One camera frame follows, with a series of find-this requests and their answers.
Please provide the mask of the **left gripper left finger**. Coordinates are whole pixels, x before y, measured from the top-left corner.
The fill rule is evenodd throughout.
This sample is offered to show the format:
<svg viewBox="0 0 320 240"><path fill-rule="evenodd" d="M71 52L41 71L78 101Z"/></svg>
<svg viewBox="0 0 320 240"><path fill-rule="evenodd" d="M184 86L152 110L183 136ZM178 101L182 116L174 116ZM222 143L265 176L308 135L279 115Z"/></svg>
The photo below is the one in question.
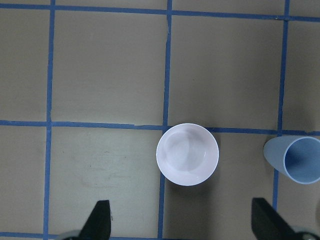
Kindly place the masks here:
<svg viewBox="0 0 320 240"><path fill-rule="evenodd" d="M109 200L99 200L78 238L80 240L108 240L111 236L111 208Z"/></svg>

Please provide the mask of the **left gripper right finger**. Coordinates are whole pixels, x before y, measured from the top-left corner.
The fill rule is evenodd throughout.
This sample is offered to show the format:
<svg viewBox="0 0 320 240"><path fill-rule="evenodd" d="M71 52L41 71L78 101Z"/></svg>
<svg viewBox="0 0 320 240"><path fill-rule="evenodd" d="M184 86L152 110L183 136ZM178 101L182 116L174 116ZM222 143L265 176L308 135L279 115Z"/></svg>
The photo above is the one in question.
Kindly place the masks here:
<svg viewBox="0 0 320 240"><path fill-rule="evenodd" d="M262 197L251 201L251 230L257 240L302 240L287 222Z"/></svg>

